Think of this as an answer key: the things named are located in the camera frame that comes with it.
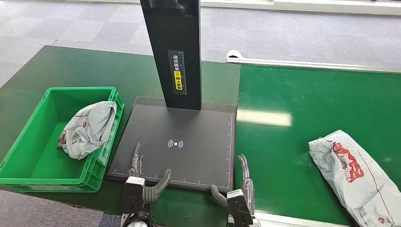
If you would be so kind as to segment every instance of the robotic finger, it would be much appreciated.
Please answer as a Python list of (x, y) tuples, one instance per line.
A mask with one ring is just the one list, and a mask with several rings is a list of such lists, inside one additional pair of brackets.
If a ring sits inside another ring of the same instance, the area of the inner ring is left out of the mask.
[(145, 186), (141, 177), (143, 155), (139, 158), (140, 144), (137, 143), (132, 158), (132, 168), (128, 170), (128, 179), (122, 188), (121, 227), (151, 227), (150, 203), (155, 201), (167, 187), (171, 179), (171, 169), (167, 169), (155, 186)]
[(220, 206), (228, 209), (228, 225), (230, 227), (260, 227), (254, 215), (253, 181), (249, 176), (248, 162), (243, 154), (238, 156), (242, 168), (242, 187), (227, 193), (227, 198), (211, 185), (212, 196)]

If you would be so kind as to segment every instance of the green plastic crate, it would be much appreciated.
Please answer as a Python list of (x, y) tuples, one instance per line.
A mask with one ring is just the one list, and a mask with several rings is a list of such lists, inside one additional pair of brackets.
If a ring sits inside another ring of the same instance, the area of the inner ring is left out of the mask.
[[(71, 117), (100, 101), (117, 104), (109, 140), (82, 160), (57, 149), (57, 139)], [(49, 88), (0, 163), (0, 184), (20, 192), (97, 192), (123, 109), (115, 87)]]

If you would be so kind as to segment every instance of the crumpled plastic bag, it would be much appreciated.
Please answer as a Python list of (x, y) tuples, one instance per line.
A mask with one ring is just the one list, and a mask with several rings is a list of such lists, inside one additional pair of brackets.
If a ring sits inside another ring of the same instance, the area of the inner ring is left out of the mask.
[(401, 226), (400, 191), (348, 134), (338, 130), (311, 141), (309, 152), (342, 206), (361, 227)]
[(109, 139), (117, 105), (102, 101), (79, 110), (60, 134), (57, 147), (80, 160)]

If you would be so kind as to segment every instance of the white mailer bag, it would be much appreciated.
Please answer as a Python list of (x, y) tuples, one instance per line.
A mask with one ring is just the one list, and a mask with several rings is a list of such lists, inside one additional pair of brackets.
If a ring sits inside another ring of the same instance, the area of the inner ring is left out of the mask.
[(117, 105), (102, 101), (79, 110), (64, 127), (57, 145), (71, 158), (83, 159), (109, 139)]
[(309, 152), (342, 206), (361, 227), (401, 226), (400, 191), (348, 134), (338, 130), (311, 141)]

